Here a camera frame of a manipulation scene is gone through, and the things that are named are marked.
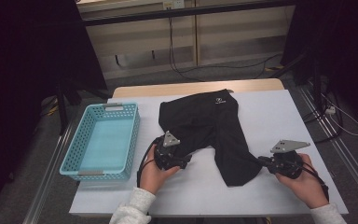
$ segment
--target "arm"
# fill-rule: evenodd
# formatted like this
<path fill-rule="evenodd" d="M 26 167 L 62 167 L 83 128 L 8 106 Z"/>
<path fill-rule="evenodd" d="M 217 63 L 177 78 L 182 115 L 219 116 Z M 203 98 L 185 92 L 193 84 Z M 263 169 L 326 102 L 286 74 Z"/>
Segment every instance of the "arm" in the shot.
<path fill-rule="evenodd" d="M 130 203 L 120 206 L 113 214 L 110 224 L 146 224 L 151 217 L 147 216 L 147 210 L 156 199 L 156 193 L 164 185 L 166 179 L 180 170 L 173 167 L 167 171 L 161 171 L 154 162 L 153 145 L 147 154 L 144 169 L 141 175 L 140 188 L 134 188 Z"/>
<path fill-rule="evenodd" d="M 310 156 L 306 154 L 298 155 L 303 162 L 312 166 Z M 280 174 L 276 174 L 276 176 L 282 184 L 293 191 L 298 199 L 307 205 L 316 224 L 346 223 L 337 207 L 334 204 L 329 204 L 319 181 L 313 175 L 302 172 L 297 179 L 291 179 Z"/>

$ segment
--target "blue basket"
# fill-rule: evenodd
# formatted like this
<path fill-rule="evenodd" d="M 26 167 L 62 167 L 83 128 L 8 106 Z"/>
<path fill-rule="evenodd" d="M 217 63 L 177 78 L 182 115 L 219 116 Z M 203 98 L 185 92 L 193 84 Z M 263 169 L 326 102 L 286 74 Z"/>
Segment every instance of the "blue basket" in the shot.
<path fill-rule="evenodd" d="M 89 105 L 60 174 L 74 180 L 128 180 L 139 122 L 136 103 Z"/>

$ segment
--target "white table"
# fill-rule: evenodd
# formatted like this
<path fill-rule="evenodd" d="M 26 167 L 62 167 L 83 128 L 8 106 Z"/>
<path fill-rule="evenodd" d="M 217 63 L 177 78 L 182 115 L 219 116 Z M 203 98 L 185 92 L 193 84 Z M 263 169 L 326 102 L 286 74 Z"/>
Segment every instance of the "white table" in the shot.
<path fill-rule="evenodd" d="M 330 188 L 330 202 L 341 214 L 348 210 L 313 144 L 288 91 L 255 91 L 233 93 L 239 102 L 239 119 L 251 153 L 271 156 L 269 150 L 280 140 L 310 142 L 298 152 L 307 153 L 320 177 Z M 110 217 L 116 208 L 128 201 L 136 185 L 136 171 L 145 150 L 157 136 L 159 104 L 181 96 L 115 98 L 114 102 L 137 102 L 141 116 L 131 179 L 81 182 L 70 213 L 82 217 Z M 214 149 L 194 153 L 191 163 L 169 179 L 158 192 L 149 210 L 154 217 L 263 217 L 307 214 L 310 210 L 290 189 L 281 185 L 263 168 L 258 176 L 243 187 L 228 188 L 214 163 Z"/>

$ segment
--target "metal bracket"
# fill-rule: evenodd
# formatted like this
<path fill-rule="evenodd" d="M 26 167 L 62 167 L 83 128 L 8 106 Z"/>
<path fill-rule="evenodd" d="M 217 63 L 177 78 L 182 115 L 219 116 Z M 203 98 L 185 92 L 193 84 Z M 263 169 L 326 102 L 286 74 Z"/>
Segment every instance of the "metal bracket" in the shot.
<path fill-rule="evenodd" d="M 307 142 L 297 142 L 291 140 L 280 140 L 275 147 L 272 148 L 270 152 L 272 153 L 285 153 L 294 151 L 299 148 L 309 147 L 310 143 Z"/>
<path fill-rule="evenodd" d="M 171 147 L 180 144 L 180 140 L 178 140 L 175 136 L 173 136 L 170 131 L 167 131 L 164 136 L 164 146 Z"/>

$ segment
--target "table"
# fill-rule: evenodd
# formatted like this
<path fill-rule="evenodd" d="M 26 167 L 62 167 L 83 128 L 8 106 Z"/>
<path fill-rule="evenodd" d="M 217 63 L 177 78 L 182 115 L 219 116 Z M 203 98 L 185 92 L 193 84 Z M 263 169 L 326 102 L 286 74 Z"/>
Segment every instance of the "table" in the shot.
<path fill-rule="evenodd" d="M 246 102 L 247 108 L 252 110 L 246 111 L 246 108 L 241 107 L 240 104 L 241 126 L 247 127 L 243 131 L 249 149 L 254 155 L 270 155 L 268 149 L 260 148 L 273 147 L 277 137 L 280 136 L 291 136 L 293 137 L 291 140 L 311 142 L 293 100 L 288 92 L 283 90 L 282 83 L 278 79 L 118 88 L 113 94 L 113 101 L 136 100 L 141 114 L 140 134 L 135 149 L 131 179 L 126 183 L 81 182 L 70 213 L 82 217 L 110 217 L 119 204 L 129 199 L 132 186 L 135 184 L 134 173 L 144 154 L 142 148 L 146 148 L 146 145 L 150 144 L 150 137 L 157 136 L 158 133 L 159 126 L 156 120 L 150 117 L 158 112 L 158 107 L 151 105 L 156 105 L 161 100 L 174 99 L 178 97 L 177 94 L 186 95 L 222 89 L 233 90 L 234 98 Z M 260 104 L 268 98 L 271 98 L 268 104 Z M 274 111 L 274 117 L 268 118 L 269 110 L 279 106 L 282 108 Z M 280 126 L 282 123 L 291 128 L 278 127 L 278 132 L 273 130 L 272 127 Z M 310 154 L 321 178 L 330 188 L 331 202 L 337 204 L 340 213 L 348 213 L 315 145 L 311 144 L 310 147 L 299 151 Z M 279 184 L 267 169 L 263 168 L 258 177 L 243 187 L 227 188 L 214 162 L 209 162 L 212 160 L 212 148 L 197 151 L 187 169 L 167 181 L 158 193 L 158 198 L 149 213 L 155 217 L 262 217 L 309 212 L 305 204 L 298 200 L 293 192 Z"/>

